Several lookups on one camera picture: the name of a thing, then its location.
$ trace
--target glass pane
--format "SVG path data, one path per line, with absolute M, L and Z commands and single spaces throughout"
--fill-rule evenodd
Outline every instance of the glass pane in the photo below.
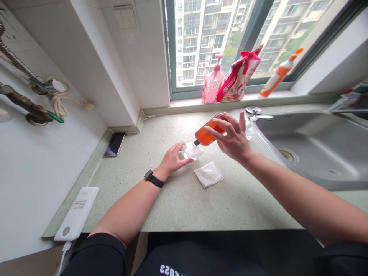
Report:
M 175 0 L 177 87 L 202 85 L 218 53 L 224 54 L 222 69 L 229 70 L 255 2 Z
M 334 17 L 335 9 L 329 10 L 334 0 L 275 0 L 253 50 L 263 45 L 261 63 L 253 78 L 270 77 L 280 63 L 286 61 L 300 47 L 304 55 L 328 26 L 314 29 L 322 17 Z

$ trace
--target person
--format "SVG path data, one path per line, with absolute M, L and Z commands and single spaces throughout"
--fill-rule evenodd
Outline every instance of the person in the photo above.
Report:
M 245 136 L 244 112 L 239 121 L 227 113 L 224 136 L 206 127 L 220 149 L 239 162 L 285 210 L 324 246 L 314 259 L 319 275 L 368 275 L 368 214 L 337 195 L 253 151 Z M 168 176 L 192 159 L 179 160 L 184 142 L 171 147 L 161 164 L 103 216 L 72 254 L 62 275 L 125 275 L 126 247 L 138 234 Z M 193 242 L 155 248 L 137 270 L 141 275 L 268 275 L 260 266 Z

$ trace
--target pink soap bottle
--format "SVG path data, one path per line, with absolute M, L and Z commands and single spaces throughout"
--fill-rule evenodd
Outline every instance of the pink soap bottle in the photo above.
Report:
M 220 71 L 220 60 L 222 59 L 223 54 L 217 54 L 216 56 L 219 60 L 215 65 L 212 73 L 206 75 L 206 79 L 204 82 L 204 87 L 202 91 L 202 103 L 205 104 L 211 104 L 215 102 L 217 92 L 224 79 L 224 74 Z

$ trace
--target hand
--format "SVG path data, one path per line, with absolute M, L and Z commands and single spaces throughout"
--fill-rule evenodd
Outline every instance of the hand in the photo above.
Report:
M 226 136 L 208 126 L 204 129 L 217 140 L 218 146 L 227 156 L 239 163 L 247 161 L 253 151 L 245 136 L 244 112 L 240 113 L 239 122 L 227 113 L 222 115 L 227 121 L 221 119 L 213 119 L 213 121 L 225 129 Z
M 185 142 L 180 142 L 175 144 L 168 149 L 161 164 L 153 170 L 153 175 L 161 181 L 165 181 L 170 174 L 176 172 L 181 167 L 186 164 L 192 163 L 194 160 L 192 158 L 180 160 L 178 157 L 179 151 L 182 150 Z

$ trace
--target smartphone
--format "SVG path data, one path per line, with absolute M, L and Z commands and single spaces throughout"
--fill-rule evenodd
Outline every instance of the smartphone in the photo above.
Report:
M 125 136 L 125 132 L 121 132 L 121 133 L 115 133 L 112 138 L 111 141 L 106 149 L 106 152 L 103 156 L 118 156 L 119 155 L 119 151 L 120 148 L 122 147 L 123 144 L 123 139 Z

